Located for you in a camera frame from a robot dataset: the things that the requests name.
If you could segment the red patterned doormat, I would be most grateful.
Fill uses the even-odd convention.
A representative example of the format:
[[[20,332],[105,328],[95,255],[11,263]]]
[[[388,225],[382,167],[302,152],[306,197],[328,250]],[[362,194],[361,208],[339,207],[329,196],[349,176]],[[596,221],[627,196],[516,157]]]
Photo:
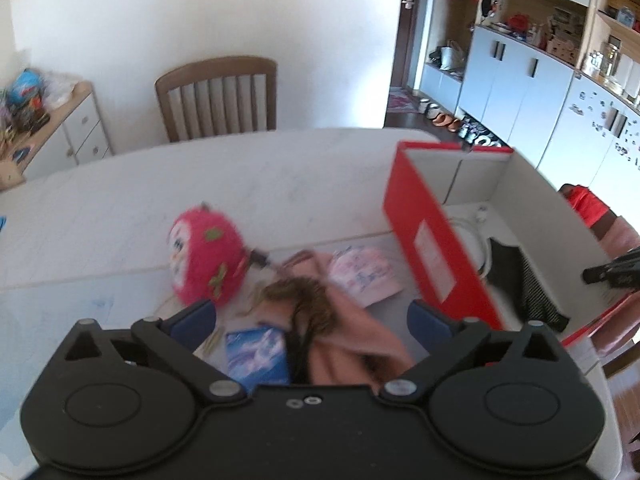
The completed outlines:
[[[388,92],[386,112],[390,114],[416,114],[419,105],[411,92],[404,88],[392,87]]]

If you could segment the white wall cabinet unit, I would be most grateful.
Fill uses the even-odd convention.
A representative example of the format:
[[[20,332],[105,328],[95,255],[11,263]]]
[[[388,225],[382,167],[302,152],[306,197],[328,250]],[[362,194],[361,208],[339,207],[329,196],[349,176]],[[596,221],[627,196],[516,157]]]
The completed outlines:
[[[427,0],[419,88],[550,182],[639,180],[639,0]]]

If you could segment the white wooden sideboard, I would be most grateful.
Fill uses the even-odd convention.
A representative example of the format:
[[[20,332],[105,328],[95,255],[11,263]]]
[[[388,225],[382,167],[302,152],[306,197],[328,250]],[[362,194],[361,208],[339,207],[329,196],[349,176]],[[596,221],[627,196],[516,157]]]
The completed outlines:
[[[112,154],[93,86],[76,84],[70,100],[52,110],[33,134],[21,134],[1,156],[1,191],[97,162]]]

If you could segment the dark wooden door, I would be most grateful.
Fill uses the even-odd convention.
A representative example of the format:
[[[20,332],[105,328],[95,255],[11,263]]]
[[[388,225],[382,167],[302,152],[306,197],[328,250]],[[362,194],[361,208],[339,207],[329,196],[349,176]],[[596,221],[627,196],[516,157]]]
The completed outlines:
[[[419,0],[400,0],[391,87],[402,87],[408,80],[408,70],[416,28],[416,6]]]

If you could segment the red cloth on chair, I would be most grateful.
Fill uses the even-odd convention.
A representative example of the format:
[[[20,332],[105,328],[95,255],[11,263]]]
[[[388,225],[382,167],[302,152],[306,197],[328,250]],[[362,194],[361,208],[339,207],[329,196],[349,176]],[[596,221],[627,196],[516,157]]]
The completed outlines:
[[[588,228],[593,228],[609,212],[608,205],[590,191],[590,188],[578,184],[563,184],[560,193],[568,201]]]

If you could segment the pink printed face mask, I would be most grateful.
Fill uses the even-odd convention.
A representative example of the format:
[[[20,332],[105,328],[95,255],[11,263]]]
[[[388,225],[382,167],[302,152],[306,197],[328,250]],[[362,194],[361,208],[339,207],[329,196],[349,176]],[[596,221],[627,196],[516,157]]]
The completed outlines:
[[[336,252],[328,266],[328,277],[363,308],[404,289],[383,253],[371,246],[347,247]]]

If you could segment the row of shoes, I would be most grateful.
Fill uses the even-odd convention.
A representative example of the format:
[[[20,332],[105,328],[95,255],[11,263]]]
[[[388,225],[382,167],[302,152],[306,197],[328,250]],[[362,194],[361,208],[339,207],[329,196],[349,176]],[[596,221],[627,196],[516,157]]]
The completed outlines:
[[[495,133],[470,115],[457,118],[454,113],[447,112],[440,104],[429,99],[422,100],[418,110],[430,126],[435,127],[438,131],[447,130],[467,144],[491,146],[492,148],[506,148],[508,146]]]

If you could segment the wooden chair beside table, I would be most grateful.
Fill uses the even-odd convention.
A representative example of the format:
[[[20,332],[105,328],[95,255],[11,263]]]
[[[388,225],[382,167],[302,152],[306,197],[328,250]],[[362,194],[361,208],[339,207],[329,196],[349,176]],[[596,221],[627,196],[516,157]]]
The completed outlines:
[[[593,194],[577,184],[563,184],[559,193],[568,201],[611,259],[639,247],[639,233]],[[601,360],[631,341],[639,330],[639,293],[631,294],[592,336]]]

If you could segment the black dotted glove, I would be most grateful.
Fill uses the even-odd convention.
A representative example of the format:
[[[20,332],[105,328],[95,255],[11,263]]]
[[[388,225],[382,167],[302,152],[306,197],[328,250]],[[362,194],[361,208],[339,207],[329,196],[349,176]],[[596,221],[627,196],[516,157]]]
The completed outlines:
[[[488,283],[506,294],[521,322],[543,322],[555,333],[562,333],[570,319],[548,296],[521,249],[503,245],[493,237],[488,242],[491,261],[486,275]]]

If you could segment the pink towel on chair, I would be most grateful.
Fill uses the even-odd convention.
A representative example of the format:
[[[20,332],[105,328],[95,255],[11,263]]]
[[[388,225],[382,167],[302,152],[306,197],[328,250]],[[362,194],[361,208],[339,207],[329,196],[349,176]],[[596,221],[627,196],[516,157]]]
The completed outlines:
[[[639,234],[623,217],[617,217],[602,238],[601,246],[611,258],[616,258],[639,247]],[[632,339],[639,329],[639,316],[639,294],[634,292],[591,337],[601,359]]]

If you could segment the pink strawberry plush toy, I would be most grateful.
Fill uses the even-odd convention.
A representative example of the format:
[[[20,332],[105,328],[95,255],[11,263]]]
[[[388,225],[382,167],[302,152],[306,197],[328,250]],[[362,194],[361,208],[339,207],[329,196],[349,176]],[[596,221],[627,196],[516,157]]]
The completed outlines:
[[[188,209],[167,241],[172,289],[185,306],[210,300],[221,308],[240,291],[248,255],[240,231],[221,211],[206,203]]]

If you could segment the blue tissue pack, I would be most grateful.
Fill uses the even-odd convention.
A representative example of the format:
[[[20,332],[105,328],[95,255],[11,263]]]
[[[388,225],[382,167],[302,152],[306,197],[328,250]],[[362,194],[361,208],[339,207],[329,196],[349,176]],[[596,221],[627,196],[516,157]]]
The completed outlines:
[[[290,383],[288,354],[282,330],[260,326],[228,333],[226,339],[227,375],[247,392],[258,386],[286,386]]]

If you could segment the wooden chair behind table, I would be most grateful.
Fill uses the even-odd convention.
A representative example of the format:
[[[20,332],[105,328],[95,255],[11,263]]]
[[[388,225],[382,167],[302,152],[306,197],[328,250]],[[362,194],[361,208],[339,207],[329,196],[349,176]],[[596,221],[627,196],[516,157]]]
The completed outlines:
[[[155,92],[168,141],[277,128],[278,63],[237,55],[192,62],[163,74]]]

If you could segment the red cardboard shoe box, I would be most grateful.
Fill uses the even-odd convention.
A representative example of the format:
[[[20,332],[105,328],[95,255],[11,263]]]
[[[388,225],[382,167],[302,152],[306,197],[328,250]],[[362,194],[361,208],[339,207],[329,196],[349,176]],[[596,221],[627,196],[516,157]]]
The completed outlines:
[[[558,336],[563,344],[595,333],[631,295],[582,281],[582,271],[608,255],[567,200],[510,148],[465,152],[402,141],[383,209],[422,298],[456,320],[474,316],[497,330],[523,325],[486,281],[491,237],[521,249],[570,319]]]

